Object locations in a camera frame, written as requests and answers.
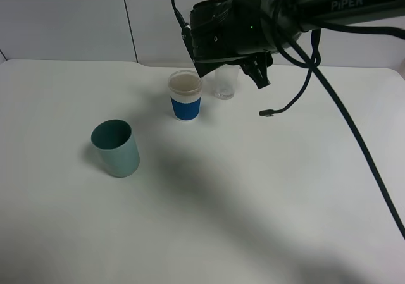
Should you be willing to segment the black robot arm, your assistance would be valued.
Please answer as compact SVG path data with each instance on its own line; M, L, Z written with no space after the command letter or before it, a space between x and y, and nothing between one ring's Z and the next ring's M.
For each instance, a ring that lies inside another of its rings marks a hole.
M252 8L232 0L207 0L193 6L182 37L200 77L224 64L237 65L258 88L269 85L266 70L277 48L271 25L258 12L271 16L278 4L278 24L294 40L314 29L312 19L350 25L404 15L404 0L244 1Z

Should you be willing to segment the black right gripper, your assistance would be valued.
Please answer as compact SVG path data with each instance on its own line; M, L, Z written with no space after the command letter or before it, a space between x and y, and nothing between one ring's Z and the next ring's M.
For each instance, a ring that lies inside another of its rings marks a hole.
M212 61L240 62L245 75L258 89L267 87L267 68L271 66L269 25L261 19L270 13L269 0L245 0L249 9L233 0L207 0L190 12L192 46L198 56Z

